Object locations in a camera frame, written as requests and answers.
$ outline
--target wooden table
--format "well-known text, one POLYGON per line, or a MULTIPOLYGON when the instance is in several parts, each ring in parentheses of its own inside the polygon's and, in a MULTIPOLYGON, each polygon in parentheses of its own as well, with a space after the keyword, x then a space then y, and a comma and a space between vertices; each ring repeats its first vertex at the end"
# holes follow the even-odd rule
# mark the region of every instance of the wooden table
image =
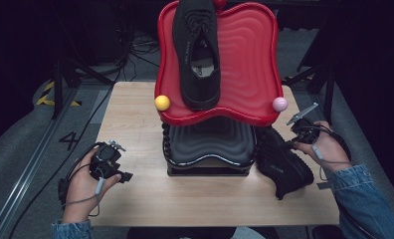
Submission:
MULTIPOLYGON (((275 197, 276 186, 254 165, 247 177, 169 177, 162 153, 161 120, 153 103, 154 83, 117 83, 98 134, 126 147, 120 170, 134 174, 118 183, 100 203, 94 226, 266 226, 338 224, 338 210, 319 166, 298 152, 314 174, 314 183, 275 197)), ((298 112, 292 91, 284 87, 288 109, 273 127, 285 140, 295 135, 286 126, 298 112)))

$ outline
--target pink ball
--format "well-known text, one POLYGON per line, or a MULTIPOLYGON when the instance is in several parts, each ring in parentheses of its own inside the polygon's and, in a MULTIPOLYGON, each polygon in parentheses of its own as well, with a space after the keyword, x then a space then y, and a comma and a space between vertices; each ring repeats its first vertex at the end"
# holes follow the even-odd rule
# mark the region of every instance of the pink ball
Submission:
POLYGON ((283 112, 288 107, 288 101, 285 98, 276 98, 274 100, 274 109, 277 112, 283 112))

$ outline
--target person's left hand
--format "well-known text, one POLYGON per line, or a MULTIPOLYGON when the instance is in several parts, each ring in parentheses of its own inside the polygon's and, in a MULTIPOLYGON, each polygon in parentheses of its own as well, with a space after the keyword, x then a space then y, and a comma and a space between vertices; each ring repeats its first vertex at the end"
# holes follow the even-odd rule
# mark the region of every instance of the person's left hand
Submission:
MULTIPOLYGON (((92 149, 85 158, 77 165, 74 172, 84 165, 90 164, 92 156, 98 149, 92 149)), ((90 175, 90 167, 84 166, 72 176, 70 187, 67 194, 67 205, 64 212, 62 223, 77 223, 87 221, 92 210, 98 205, 104 194, 121 179, 120 174, 106 179, 98 196, 95 196, 98 181, 90 175)))

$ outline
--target yellow ball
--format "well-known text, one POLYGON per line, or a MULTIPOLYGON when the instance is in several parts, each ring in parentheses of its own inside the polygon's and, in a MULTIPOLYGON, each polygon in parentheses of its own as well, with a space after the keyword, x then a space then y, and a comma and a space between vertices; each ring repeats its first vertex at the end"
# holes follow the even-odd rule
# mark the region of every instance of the yellow ball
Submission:
POLYGON ((159 111, 166 111, 170 106, 170 100, 166 96, 158 96, 154 99, 154 105, 159 111))

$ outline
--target shoelace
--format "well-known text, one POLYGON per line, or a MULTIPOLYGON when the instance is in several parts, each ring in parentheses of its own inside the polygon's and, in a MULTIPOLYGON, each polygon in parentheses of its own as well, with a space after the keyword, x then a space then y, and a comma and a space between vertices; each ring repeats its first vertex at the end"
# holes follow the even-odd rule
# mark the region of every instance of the shoelace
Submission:
POLYGON ((193 34, 197 34, 199 29, 208 32, 212 23, 212 13, 210 11, 191 11, 185 15, 185 20, 193 34))

